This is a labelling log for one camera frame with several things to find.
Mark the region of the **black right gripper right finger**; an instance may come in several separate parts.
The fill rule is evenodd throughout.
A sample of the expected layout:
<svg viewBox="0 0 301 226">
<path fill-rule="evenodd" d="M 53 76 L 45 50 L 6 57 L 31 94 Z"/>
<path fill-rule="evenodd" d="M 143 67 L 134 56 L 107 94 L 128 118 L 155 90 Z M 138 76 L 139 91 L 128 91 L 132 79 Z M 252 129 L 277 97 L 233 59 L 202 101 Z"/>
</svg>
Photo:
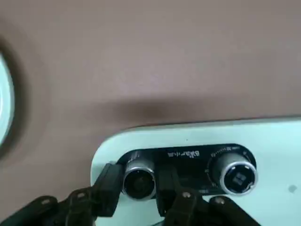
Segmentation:
<svg viewBox="0 0 301 226">
<path fill-rule="evenodd" d="M 183 187 L 175 167 L 156 169 L 156 204 L 163 226 L 258 226 L 232 199 L 214 196 L 209 201 L 190 187 Z"/>
</svg>

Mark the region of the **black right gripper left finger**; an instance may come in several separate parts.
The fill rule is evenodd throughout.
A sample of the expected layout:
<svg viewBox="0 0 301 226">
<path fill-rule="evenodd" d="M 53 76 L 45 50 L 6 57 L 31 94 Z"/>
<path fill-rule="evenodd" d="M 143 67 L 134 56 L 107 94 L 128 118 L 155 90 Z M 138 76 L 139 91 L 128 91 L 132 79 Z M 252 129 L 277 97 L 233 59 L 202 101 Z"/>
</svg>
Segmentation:
<svg viewBox="0 0 301 226">
<path fill-rule="evenodd" d="M 122 190 L 123 167 L 107 163 L 96 182 L 59 201 L 40 196 L 1 222 L 2 226 L 92 226 L 98 217 L 112 217 Z"/>
</svg>

